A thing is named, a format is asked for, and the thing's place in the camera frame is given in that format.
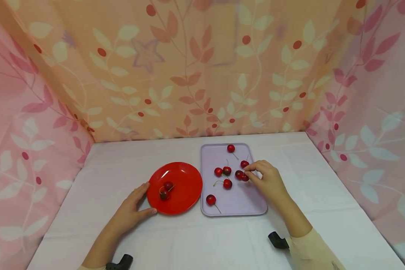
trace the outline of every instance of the plastic tray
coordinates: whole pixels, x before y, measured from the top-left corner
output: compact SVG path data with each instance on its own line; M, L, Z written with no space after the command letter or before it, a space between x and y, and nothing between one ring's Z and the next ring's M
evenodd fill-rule
M251 149L245 143L232 143L235 146L234 154L228 153L227 145L221 144L205 144L201 147L201 166L200 173L202 176L202 193L201 193L201 211L206 216L254 216L262 215L267 211L267 202L260 195L259 191L251 181L243 182L237 180L234 176L236 170L242 170L240 162L246 160L249 163L254 162L251 154ZM213 184L217 181L226 179L225 175L217 177L214 170L217 167L231 167L232 173L229 179L232 181L232 188L225 190L223 183L218 182L214 187ZM210 206L206 202L206 197L213 194L216 197L216 205Z

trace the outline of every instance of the white tablecloth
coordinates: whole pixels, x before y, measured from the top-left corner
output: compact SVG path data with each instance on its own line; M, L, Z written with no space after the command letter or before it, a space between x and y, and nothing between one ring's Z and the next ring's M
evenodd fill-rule
M347 269L405 269L402 262L302 132L110 142L94 145L28 270L76 269L126 196L169 162L199 168L206 143L247 143L255 160L279 168L286 188ZM142 207L149 207L145 201ZM198 202L181 216L157 215L126 236L135 270L294 269L267 236L288 231L275 210L208 218Z

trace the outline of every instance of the fabric wall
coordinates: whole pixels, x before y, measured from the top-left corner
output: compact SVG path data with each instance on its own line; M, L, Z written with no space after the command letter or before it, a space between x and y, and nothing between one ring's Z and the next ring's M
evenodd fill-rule
M350 21L355 38L304 125L405 262L405 0L381 1Z
M0 25L0 269L26 269L93 143Z
M303 130L361 13L341 0L0 1L97 142Z

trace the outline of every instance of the left hand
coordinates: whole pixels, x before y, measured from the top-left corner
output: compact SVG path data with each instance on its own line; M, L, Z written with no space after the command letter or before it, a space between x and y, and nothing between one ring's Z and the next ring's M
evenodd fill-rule
M150 186L150 183L143 183L135 188L123 201L109 221L107 227L118 234L123 234L133 228L138 222L143 221L157 213L155 208L148 208L138 211L137 203L143 197Z

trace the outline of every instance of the black clamp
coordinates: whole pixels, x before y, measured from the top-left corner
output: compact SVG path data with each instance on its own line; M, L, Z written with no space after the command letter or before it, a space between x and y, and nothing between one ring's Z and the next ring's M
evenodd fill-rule
M268 235L268 239L270 240L271 244L275 248L279 248L279 249L290 248L290 246L288 245L288 242L285 240L285 238L280 238L278 233L275 231Z
M133 261L134 257L130 256L129 254L125 254L118 264L108 262L106 264L106 270L129 270Z

